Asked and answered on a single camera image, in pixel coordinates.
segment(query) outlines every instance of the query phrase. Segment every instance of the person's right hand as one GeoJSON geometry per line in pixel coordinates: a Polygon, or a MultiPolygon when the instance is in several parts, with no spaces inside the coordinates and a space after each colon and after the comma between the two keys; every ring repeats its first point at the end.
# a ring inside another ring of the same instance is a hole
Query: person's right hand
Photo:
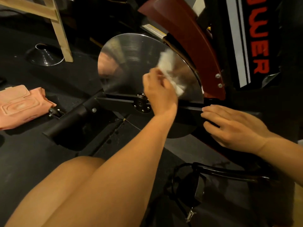
{"type": "Polygon", "coordinates": [[[204,107],[201,116],[214,122],[220,128],[209,122],[204,128],[212,137],[229,149],[258,154],[271,132],[258,118],[247,116],[247,113],[226,110],[226,107],[212,105],[204,107]]]}
{"type": "Polygon", "coordinates": [[[165,115],[174,120],[178,97],[172,84],[163,76],[158,68],[152,68],[143,76],[144,93],[149,99],[155,116],[165,115]]]}

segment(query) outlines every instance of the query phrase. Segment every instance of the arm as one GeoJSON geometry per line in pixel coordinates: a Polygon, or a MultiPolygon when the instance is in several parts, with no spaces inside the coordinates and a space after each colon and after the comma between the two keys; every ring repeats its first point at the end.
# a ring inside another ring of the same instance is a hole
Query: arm
{"type": "Polygon", "coordinates": [[[139,226],[158,163],[177,111],[177,96],[158,70],[144,75],[144,92],[154,118],[106,161],[43,226],[139,226]]]}
{"type": "Polygon", "coordinates": [[[204,107],[204,127],[221,145],[256,154],[303,185],[303,147],[270,132],[258,118],[219,105],[204,107]]]}

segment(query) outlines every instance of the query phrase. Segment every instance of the person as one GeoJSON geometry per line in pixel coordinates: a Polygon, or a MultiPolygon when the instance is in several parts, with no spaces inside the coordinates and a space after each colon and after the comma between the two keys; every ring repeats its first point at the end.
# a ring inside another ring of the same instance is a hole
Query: person
{"type": "MultiPolygon", "coordinates": [[[[12,226],[139,226],[178,99],[157,68],[143,76],[154,117],[125,147],[104,161],[77,157],[61,164],[16,208],[12,226]]],[[[222,146],[256,154],[303,185],[303,148],[270,132],[244,112],[218,105],[203,108],[205,129],[222,146]]]]}

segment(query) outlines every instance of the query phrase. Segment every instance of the white cloth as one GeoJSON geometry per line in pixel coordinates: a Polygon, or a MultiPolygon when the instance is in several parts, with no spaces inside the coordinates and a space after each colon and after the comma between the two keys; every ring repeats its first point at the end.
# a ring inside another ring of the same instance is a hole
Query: white cloth
{"type": "Polygon", "coordinates": [[[175,67],[175,56],[177,56],[177,54],[169,48],[164,52],[161,52],[158,68],[169,82],[171,82],[176,90],[177,96],[180,97],[184,93],[186,86],[181,84],[180,79],[177,76],[175,77],[171,74],[175,67]]]}

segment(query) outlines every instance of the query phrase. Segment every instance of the red letter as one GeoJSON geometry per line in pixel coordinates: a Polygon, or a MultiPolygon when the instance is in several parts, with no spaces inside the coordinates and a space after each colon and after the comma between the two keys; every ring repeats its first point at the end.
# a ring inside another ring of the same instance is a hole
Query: red letter
{"type": "Polygon", "coordinates": [[[256,29],[261,25],[266,25],[268,21],[267,20],[255,21],[255,18],[259,13],[264,13],[266,11],[267,11],[267,7],[254,9],[252,11],[252,14],[249,16],[249,24],[251,26],[249,31],[250,31],[250,35],[253,38],[261,38],[261,37],[267,37],[268,36],[268,32],[256,33],[256,29]]]}
{"type": "Polygon", "coordinates": [[[269,60],[254,60],[254,63],[258,64],[258,67],[254,71],[255,74],[257,72],[262,74],[269,73],[269,60]]]}
{"type": "Polygon", "coordinates": [[[262,3],[262,2],[266,2],[266,0],[247,0],[247,3],[249,5],[259,4],[259,3],[262,3]]]}
{"type": "Polygon", "coordinates": [[[259,54],[268,57],[268,40],[266,41],[252,41],[252,56],[256,57],[259,54]]]}

